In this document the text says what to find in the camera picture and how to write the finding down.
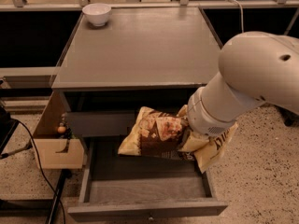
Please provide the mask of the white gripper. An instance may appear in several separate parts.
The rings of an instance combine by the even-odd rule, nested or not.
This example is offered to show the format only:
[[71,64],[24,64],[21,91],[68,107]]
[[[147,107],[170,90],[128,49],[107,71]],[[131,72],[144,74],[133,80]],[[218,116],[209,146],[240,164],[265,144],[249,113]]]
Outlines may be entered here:
[[182,142],[178,147],[180,152],[193,152],[203,147],[209,142],[208,136],[219,136],[235,124],[234,120],[229,122],[220,121],[213,118],[204,108],[202,102],[202,92],[204,88],[199,88],[177,113],[178,117],[188,118],[192,130],[185,131]]

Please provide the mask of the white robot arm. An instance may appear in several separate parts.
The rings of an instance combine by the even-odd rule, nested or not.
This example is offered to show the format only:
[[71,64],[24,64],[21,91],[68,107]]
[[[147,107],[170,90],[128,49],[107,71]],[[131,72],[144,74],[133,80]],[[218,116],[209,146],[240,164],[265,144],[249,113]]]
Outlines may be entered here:
[[180,150],[193,152],[235,119],[266,103],[299,114],[299,39],[264,32],[232,37],[221,49],[219,72],[187,104],[190,130]]

